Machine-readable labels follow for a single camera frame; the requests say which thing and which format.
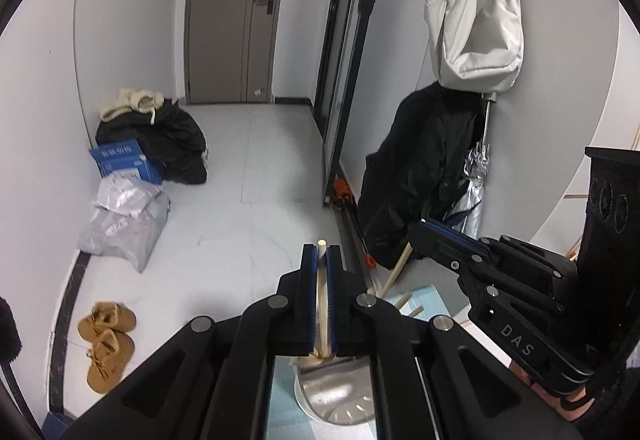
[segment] door lock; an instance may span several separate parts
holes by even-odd
[[[258,0],[255,2],[256,6],[266,6],[267,14],[273,14],[273,6],[275,5],[276,0]]]

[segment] brown shoe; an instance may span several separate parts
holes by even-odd
[[[135,345],[127,335],[105,330],[86,355],[91,359],[86,383],[95,393],[109,393],[115,388],[133,355]]]
[[[93,342],[105,330],[130,332],[135,327],[136,316],[131,310],[114,302],[99,302],[78,323],[78,333],[85,341]]]

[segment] hanging bag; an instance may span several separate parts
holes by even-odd
[[[513,86],[524,54],[520,0],[426,0],[431,65],[447,88],[479,93]]]

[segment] silver umbrella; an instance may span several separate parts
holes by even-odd
[[[484,184],[489,167],[489,145],[486,143],[486,134],[492,102],[495,102],[495,94],[487,99],[482,140],[470,149],[466,156],[460,180],[460,187],[466,185],[466,190],[445,217],[445,223],[475,240],[480,232]]]

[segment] tile floor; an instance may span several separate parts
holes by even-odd
[[[88,343],[76,323],[100,300],[131,308],[138,326],[126,374],[188,320],[223,320],[275,292],[299,266],[302,245],[340,243],[321,205],[322,139],[306,106],[187,106],[207,137],[209,179],[167,182],[169,221],[138,274],[118,258],[91,259],[72,315],[65,409],[78,417],[100,397],[86,384]]]

